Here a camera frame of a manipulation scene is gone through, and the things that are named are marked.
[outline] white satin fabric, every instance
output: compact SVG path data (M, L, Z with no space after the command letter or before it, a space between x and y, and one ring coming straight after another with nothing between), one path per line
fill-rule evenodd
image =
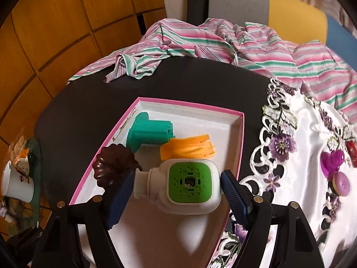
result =
M285 174L279 180L281 186L276 189L272 203L288 205L291 201L298 202L317 239L322 233L322 210L328 205L328 182L321 170L320 155L323 151L330 152L327 141L333 132L324 126L318 109L304 100L300 90L294 96L286 93L285 96L290 111L298 121L296 130L289 128L289 134L296 141L297 152L289 154L289 159L284 162ZM334 125L343 128L347 124L339 112L328 104L321 102L321 107L327 111ZM319 247L325 267L330 267L336 252L348 248L357 234L357 169L345 162L340 171L349 178L351 191L347 197L340 197L342 206L337 212L337 219L330 226L325 244ZM261 268L269 267L276 230L276 226L271 227L272 241L267 244Z

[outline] silver bolt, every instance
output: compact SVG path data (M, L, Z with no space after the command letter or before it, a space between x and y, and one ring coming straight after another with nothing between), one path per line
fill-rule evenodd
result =
M259 195L254 197L254 201L258 204L262 203L264 201L264 199L262 197L260 197Z
M66 203L63 201L63 200L61 200L61 201L59 201L58 203L57 203L57 207L58 208L62 208L62 207L64 207L66 205Z
M294 208L294 209L297 209L297 208L299 207L299 204L298 204L297 202L295 202L295 201L292 201L292 202L290 203L290 205L291 205L291 207Z
M93 197L93 201L95 203L100 203L102 201L103 197L101 195L96 195Z

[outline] blue gripper pad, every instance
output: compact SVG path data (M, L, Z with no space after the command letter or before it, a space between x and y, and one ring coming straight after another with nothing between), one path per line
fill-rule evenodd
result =
M126 172L127 174L113 187L115 191L111 193L111 201L106 207L106 227L108 230L119 222L126 204L130 199L130 195L133 192L135 172L132 170Z
M249 228L248 214L252 210L252 203L230 170L221 173L221 188L237 223L245 229Z

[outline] white toy with green face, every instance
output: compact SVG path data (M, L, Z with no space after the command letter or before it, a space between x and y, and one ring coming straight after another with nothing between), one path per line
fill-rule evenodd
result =
M135 172L135 198L147 197L170 214L208 214L221 202L220 172L207 159L169 159Z

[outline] teal toy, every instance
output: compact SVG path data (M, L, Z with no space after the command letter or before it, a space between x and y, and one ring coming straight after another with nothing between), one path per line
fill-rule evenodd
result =
M173 126L170 121L149 120L147 112L141 112L131 126L126 147L135 153L141 144L163 145L174 137Z

